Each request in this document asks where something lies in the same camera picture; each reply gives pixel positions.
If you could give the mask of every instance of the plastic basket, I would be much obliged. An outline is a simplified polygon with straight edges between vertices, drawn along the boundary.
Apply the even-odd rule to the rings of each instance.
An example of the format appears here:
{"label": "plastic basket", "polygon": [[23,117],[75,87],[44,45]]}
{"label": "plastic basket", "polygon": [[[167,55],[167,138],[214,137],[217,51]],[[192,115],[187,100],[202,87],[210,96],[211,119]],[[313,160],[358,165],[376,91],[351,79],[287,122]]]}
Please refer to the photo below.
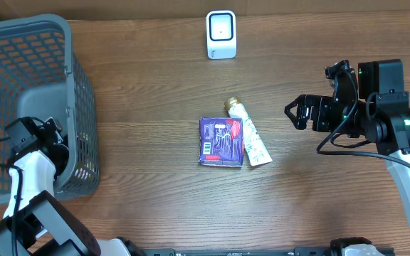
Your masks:
{"label": "plastic basket", "polygon": [[[0,138],[18,117],[58,119],[68,135],[69,160],[55,180],[60,200],[92,193],[99,183],[93,88],[73,55],[68,22],[40,15],[0,22]],[[10,143],[0,143],[6,163]],[[9,202],[11,177],[0,169],[0,204]]]}

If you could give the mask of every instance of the bottle cap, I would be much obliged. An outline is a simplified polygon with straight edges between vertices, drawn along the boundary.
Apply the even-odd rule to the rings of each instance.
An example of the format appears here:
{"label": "bottle cap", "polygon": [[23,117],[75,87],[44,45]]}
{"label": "bottle cap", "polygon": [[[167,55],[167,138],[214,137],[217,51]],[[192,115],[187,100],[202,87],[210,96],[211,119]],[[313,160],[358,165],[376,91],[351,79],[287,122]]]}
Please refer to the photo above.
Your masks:
{"label": "bottle cap", "polygon": [[224,106],[226,107],[226,110],[229,111],[233,106],[241,104],[241,100],[239,97],[232,97],[228,100],[225,101]]}

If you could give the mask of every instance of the purple package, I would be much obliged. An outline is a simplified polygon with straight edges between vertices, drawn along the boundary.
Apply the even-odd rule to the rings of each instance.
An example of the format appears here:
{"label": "purple package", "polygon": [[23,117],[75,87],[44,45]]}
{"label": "purple package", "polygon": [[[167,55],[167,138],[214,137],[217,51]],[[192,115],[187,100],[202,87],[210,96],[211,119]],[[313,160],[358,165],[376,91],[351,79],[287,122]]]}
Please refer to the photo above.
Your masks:
{"label": "purple package", "polygon": [[199,163],[209,166],[243,165],[243,125],[240,118],[201,118]]}

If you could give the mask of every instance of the wooden table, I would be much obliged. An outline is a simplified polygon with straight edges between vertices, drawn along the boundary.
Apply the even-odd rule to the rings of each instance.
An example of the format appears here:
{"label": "wooden table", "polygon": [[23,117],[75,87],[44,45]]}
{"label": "wooden table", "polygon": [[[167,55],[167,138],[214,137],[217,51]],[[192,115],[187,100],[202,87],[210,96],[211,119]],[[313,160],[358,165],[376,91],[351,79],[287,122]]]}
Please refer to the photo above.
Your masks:
{"label": "wooden table", "polygon": [[[299,94],[331,95],[323,68],[401,58],[410,92],[410,11],[238,18],[238,54],[206,57],[205,18],[71,22],[94,85],[101,182],[64,202],[95,237],[178,250],[289,249],[365,236],[410,255],[384,162],[320,156],[326,134],[283,114]],[[273,163],[197,164],[200,117],[240,96]],[[0,206],[0,219],[5,206]]]}

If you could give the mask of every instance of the red logo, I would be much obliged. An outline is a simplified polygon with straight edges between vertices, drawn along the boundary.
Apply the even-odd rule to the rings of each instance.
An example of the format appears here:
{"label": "red logo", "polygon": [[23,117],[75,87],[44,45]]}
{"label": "red logo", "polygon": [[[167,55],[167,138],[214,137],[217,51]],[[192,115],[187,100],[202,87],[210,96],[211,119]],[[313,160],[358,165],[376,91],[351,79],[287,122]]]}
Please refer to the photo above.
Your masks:
{"label": "red logo", "polygon": [[233,121],[231,128],[232,139],[235,139],[240,134],[241,124],[240,122]]}

